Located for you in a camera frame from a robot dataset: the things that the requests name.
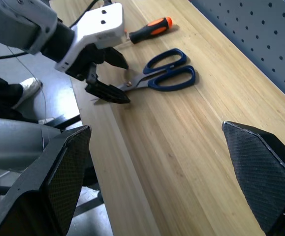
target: person's leg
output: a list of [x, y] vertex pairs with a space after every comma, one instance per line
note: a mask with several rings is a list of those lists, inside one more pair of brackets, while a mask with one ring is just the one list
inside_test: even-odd
[[9, 85], [0, 78], [0, 103], [8, 107], [14, 106], [23, 95], [23, 87], [20, 84]]
[[36, 78], [12, 85], [0, 78], [0, 118], [38, 123], [37, 120], [23, 117], [14, 108], [38, 91], [40, 86], [41, 82]]

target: black pants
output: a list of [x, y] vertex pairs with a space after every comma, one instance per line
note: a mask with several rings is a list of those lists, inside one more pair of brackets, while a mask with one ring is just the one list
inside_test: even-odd
[[20, 112], [12, 109], [22, 94], [23, 87], [20, 84], [9, 85], [0, 78], [0, 118], [37, 123], [36, 120], [24, 118]]

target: cable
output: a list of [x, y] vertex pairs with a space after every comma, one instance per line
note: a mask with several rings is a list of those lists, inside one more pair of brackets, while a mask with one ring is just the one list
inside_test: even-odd
[[26, 54], [28, 54], [28, 53], [17, 53], [17, 54], [13, 54], [13, 55], [0, 56], [0, 59], [15, 58], [15, 57], [23, 56]]
[[[15, 56], [15, 58], [19, 61], [19, 63], [21, 63], [22, 64], [22, 66], [24, 66], [24, 68], [26, 69], [26, 70], [28, 70], [28, 72], [30, 72], [30, 74], [34, 77], [34, 78], [36, 78], [35, 76], [34, 76], [34, 74], [33, 74], [33, 72], [31, 72], [24, 64], [23, 64], [23, 62], [21, 62], [20, 61], [20, 59], [18, 59], [18, 57], [16, 56], [16, 54], [14, 54], [13, 53], [13, 51], [9, 48], [9, 46], [7, 46], [7, 48], [10, 50], [10, 52], [12, 53], [12, 55], [14, 55]], [[43, 88], [42, 88], [42, 84], [40, 85], [40, 90], [42, 91], [42, 94], [43, 94], [43, 97], [44, 97], [44, 105], [45, 105], [45, 120], [44, 120], [44, 123], [46, 123], [46, 119], [47, 119], [47, 110], [46, 110], [46, 96], [45, 96], [45, 94], [44, 94], [44, 91], [43, 91]]]
[[104, 0], [104, 5], [103, 6], [109, 6], [112, 5], [112, 0]]
[[92, 8], [92, 7], [95, 5], [95, 3], [97, 3], [97, 2], [98, 2], [98, 0], [93, 0], [93, 1], [90, 3], [90, 5], [84, 10], [84, 12], [82, 12], [82, 14], [78, 17], [78, 19], [76, 19], [76, 20], [72, 23], [72, 25], [70, 26], [70, 28], [73, 27], [75, 24], [77, 24], [77, 23], [79, 22], [79, 20], [84, 16], [84, 14], [87, 13], [88, 11], [90, 11], [91, 8]]
[[[95, 3], [97, 3], [98, 0], [93, 0], [90, 5], [84, 10], [84, 12], [78, 17], [78, 19], [76, 19], [71, 26], [69, 26], [69, 28], [73, 27], [75, 24], [77, 24], [79, 22], [79, 20], [84, 16], [85, 13], [87, 13], [88, 11], [91, 10], [91, 8], [95, 5]], [[6, 56], [0, 56], [0, 59], [9, 59], [9, 58], [17, 58], [20, 56], [24, 56], [27, 55], [28, 53], [17, 53], [14, 54], [12, 53], [12, 55], [6, 55]]]

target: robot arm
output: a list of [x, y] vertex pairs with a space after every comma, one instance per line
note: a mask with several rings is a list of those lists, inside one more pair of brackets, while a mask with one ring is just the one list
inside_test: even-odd
[[96, 64], [106, 61], [128, 69], [123, 55], [112, 48], [125, 40], [120, 3], [88, 11], [69, 28], [41, 0], [0, 0], [0, 43], [30, 54], [41, 52], [57, 63], [58, 71], [86, 80], [87, 92], [109, 102], [130, 100], [97, 79]]

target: black cable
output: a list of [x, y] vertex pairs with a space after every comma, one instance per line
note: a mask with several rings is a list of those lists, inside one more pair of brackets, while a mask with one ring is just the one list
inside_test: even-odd
[[109, 6], [111, 4], [113, 4], [112, 0], [104, 0], [104, 5], [103, 6]]
[[87, 13], [88, 11], [90, 11], [91, 8], [92, 8], [92, 7], [95, 5], [95, 3], [97, 3], [97, 2], [98, 2], [98, 0], [93, 0], [93, 1], [90, 3], [90, 5], [87, 7], [87, 9], [84, 10], [84, 12], [78, 17], [78, 19], [76, 19], [76, 20], [72, 23], [72, 25], [71, 25], [69, 28], [73, 27], [76, 23], [78, 23], [79, 20], [84, 16], [84, 14]]
[[[91, 10], [91, 8], [95, 5], [95, 3], [97, 3], [98, 0], [93, 0], [90, 5], [84, 10], [84, 12], [78, 17], [78, 19], [76, 19], [72, 25], [69, 27], [73, 27], [75, 24], [77, 24], [79, 22], [79, 20], [84, 16], [84, 14], [88, 11]], [[17, 53], [17, 54], [12, 54], [12, 55], [7, 55], [7, 56], [0, 56], [0, 59], [9, 59], [9, 58], [16, 58], [16, 57], [20, 57], [20, 56], [24, 56], [27, 55], [28, 53]]]
[[7, 56], [0, 56], [0, 59], [15, 58], [15, 57], [23, 56], [26, 54], [28, 53], [17, 53], [17, 54], [12, 54], [12, 55], [7, 55]]

